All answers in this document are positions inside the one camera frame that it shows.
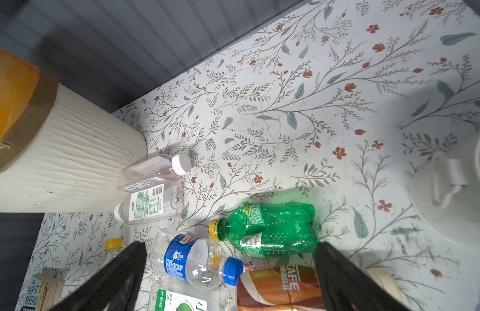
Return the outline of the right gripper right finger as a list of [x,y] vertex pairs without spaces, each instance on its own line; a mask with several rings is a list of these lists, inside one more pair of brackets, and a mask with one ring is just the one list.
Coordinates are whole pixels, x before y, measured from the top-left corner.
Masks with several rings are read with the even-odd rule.
[[320,242],[314,263],[327,310],[407,310],[328,242]]

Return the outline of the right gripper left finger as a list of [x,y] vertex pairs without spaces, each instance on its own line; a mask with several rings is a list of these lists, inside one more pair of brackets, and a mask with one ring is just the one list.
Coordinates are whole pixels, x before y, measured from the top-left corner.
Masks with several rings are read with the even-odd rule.
[[144,242],[133,242],[53,310],[134,310],[145,273]]

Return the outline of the bottle red label yellow cap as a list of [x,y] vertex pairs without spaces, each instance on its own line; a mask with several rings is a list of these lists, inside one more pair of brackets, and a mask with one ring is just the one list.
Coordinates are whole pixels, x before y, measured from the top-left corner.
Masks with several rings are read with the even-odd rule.
[[105,258],[103,265],[109,263],[112,259],[118,256],[123,249],[123,239],[122,238],[113,238],[106,241],[105,244]]

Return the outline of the brown coffee bottle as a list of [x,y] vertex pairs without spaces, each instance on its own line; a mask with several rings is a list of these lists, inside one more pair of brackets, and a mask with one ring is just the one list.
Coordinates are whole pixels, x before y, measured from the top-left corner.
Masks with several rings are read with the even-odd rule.
[[238,310],[325,310],[315,268],[279,266],[245,272],[237,283]]

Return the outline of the bottle green lime label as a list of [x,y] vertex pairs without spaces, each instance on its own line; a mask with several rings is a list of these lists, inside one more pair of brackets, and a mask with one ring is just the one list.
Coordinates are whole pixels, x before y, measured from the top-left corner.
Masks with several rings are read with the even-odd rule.
[[220,289],[200,290],[187,283],[164,278],[150,289],[148,311],[220,310]]

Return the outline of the clear bottle blue label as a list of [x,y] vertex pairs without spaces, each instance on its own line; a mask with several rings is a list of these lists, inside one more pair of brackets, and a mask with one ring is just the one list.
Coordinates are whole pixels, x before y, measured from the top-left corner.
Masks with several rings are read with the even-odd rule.
[[149,264],[155,273],[199,290],[236,287],[245,272],[242,260],[229,256],[220,244],[177,231],[156,234],[149,249]]

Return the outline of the green plastic bottle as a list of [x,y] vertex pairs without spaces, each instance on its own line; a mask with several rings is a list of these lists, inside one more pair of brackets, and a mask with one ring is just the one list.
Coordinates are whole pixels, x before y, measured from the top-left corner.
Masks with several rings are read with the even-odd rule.
[[315,207],[299,202],[244,203],[208,229],[211,240],[263,259],[314,252],[319,230]]

